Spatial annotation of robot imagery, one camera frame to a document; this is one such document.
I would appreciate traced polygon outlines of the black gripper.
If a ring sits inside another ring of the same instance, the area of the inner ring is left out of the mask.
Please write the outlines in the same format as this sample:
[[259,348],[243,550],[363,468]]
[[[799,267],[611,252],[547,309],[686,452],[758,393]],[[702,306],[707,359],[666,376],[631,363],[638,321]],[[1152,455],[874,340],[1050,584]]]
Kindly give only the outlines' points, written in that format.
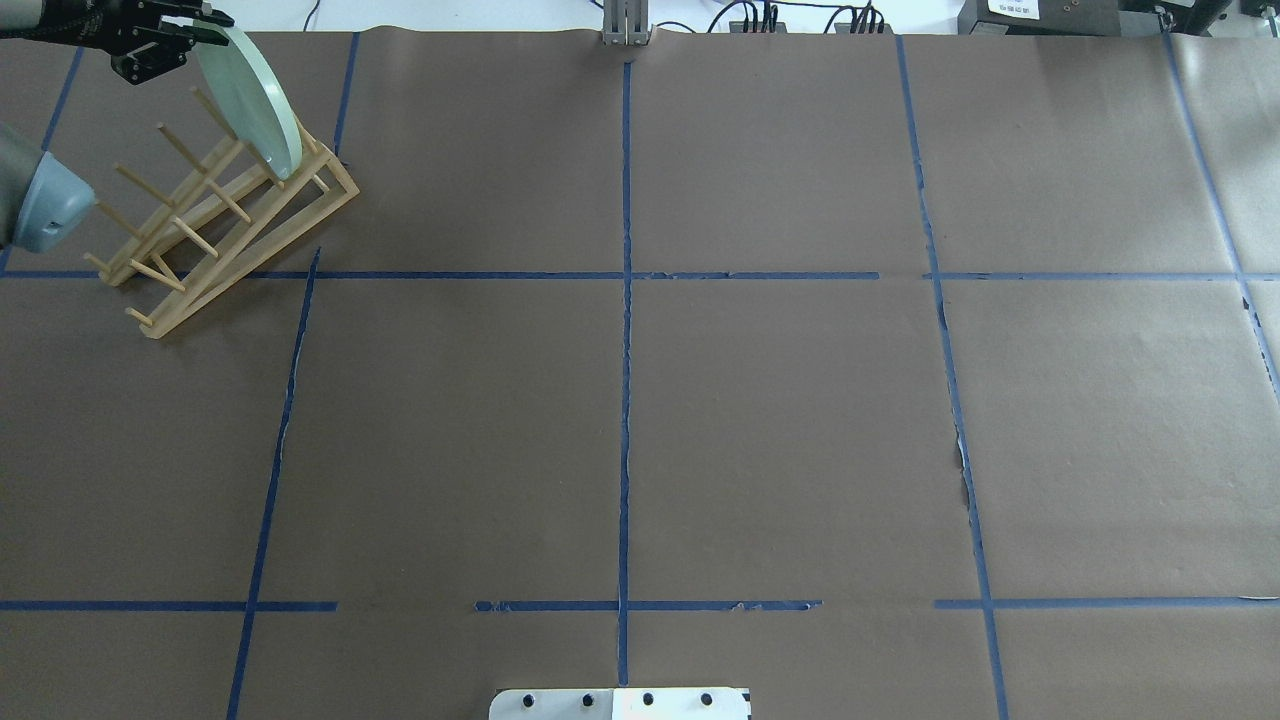
[[200,45],[228,46],[236,20],[210,1],[3,1],[3,38],[101,50],[142,85],[187,64]]

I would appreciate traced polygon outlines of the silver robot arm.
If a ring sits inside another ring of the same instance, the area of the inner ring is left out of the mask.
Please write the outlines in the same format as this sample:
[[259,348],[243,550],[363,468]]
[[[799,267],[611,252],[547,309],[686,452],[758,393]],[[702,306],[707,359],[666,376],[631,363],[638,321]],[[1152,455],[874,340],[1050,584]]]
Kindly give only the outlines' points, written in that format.
[[[105,53],[137,86],[182,68],[200,45],[227,46],[236,20],[210,1],[4,1],[5,40]],[[90,213],[95,191],[47,149],[1,127],[1,241],[41,254]]]

